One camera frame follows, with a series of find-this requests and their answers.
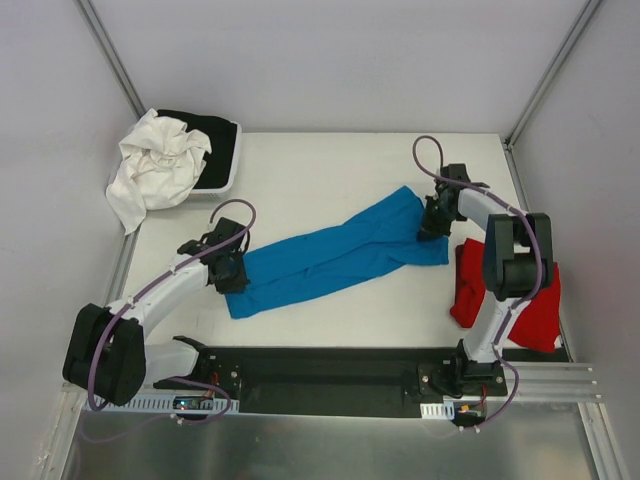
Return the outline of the blue t-shirt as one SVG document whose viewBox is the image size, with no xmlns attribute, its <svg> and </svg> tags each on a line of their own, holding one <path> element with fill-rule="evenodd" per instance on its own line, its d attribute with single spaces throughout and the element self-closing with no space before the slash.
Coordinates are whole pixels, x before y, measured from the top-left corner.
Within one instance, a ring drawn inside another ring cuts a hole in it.
<svg viewBox="0 0 640 480">
<path fill-rule="evenodd" d="M 247 253 L 249 285 L 227 294 L 234 320 L 314 300 L 382 277 L 405 265 L 449 263 L 445 237 L 421 242 L 424 207 L 403 186 L 343 224 L 301 234 Z"/>
</svg>

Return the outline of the white laundry basket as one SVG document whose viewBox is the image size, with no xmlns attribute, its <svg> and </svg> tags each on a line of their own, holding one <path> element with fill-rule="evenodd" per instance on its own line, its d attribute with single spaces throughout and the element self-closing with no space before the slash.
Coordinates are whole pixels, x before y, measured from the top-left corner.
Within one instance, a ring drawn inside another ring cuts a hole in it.
<svg viewBox="0 0 640 480">
<path fill-rule="evenodd" d="M 150 109 L 119 142 L 121 164 L 106 196 L 114 207 L 158 210 L 195 190 L 230 188 L 241 126 L 207 115 Z"/>
</svg>

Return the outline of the white t-shirt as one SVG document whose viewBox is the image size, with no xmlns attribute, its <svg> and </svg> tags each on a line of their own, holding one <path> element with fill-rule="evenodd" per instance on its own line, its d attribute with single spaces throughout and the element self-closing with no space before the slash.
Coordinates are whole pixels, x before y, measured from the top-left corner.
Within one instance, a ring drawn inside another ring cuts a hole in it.
<svg viewBox="0 0 640 480">
<path fill-rule="evenodd" d="M 188 197 L 212 147 L 207 134 L 150 109 L 119 142 L 119 150 L 121 162 L 106 198 L 129 235 L 148 211 L 172 208 Z"/>
</svg>

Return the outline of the red t-shirt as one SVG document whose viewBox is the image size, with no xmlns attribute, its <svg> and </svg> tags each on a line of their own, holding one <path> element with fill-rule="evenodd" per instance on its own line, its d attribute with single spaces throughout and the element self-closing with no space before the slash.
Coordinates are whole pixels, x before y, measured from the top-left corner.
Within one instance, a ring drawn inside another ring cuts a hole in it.
<svg viewBox="0 0 640 480">
<path fill-rule="evenodd" d="M 484 244 L 467 239 L 455 247 L 455 295 L 450 315 L 465 329 L 475 323 L 486 295 L 482 282 Z M 560 336 L 561 281 L 559 266 L 554 264 L 553 282 L 542 289 L 524 309 L 508 339 L 530 350 L 553 353 Z"/>
</svg>

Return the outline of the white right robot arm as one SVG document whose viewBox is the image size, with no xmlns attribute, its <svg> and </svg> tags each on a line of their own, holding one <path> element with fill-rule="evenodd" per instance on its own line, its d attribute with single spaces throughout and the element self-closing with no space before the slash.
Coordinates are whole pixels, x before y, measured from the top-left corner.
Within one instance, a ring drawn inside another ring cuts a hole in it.
<svg viewBox="0 0 640 480">
<path fill-rule="evenodd" d="M 525 213 L 470 181 L 466 166 L 445 166 L 436 176 L 435 194 L 426 198 L 417 240 L 448 237 L 455 221 L 471 220 L 485 232 L 482 281 L 485 297 L 473 326 L 458 342 L 448 363 L 428 374 L 429 387 L 460 398 L 504 375 L 504 342 L 531 300 L 553 282 L 551 220 Z"/>
</svg>

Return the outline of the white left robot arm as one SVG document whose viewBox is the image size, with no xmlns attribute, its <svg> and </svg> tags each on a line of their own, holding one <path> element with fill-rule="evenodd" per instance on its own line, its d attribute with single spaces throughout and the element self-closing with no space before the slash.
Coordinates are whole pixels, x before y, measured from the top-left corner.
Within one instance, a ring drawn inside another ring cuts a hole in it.
<svg viewBox="0 0 640 480">
<path fill-rule="evenodd" d="M 129 298 L 106 306 L 89 303 L 76 316 L 62 367 L 67 382 L 122 406 L 145 384 L 178 377 L 205 386 L 212 366 L 203 345 L 182 337 L 150 345 L 150 333 L 189 296 L 213 286 L 220 294 L 244 290 L 248 228 L 221 218 L 199 239 L 181 245 L 169 269 Z"/>
</svg>

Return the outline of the black robot base mount plate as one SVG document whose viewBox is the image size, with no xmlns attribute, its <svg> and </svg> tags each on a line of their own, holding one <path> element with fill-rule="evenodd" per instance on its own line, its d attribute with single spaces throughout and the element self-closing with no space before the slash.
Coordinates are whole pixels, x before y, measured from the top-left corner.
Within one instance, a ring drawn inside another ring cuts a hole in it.
<svg viewBox="0 0 640 480">
<path fill-rule="evenodd" d="M 213 382 L 243 414 L 417 418 L 445 397 L 506 396 L 497 361 L 454 348 L 201 347 L 194 382 Z"/>
</svg>

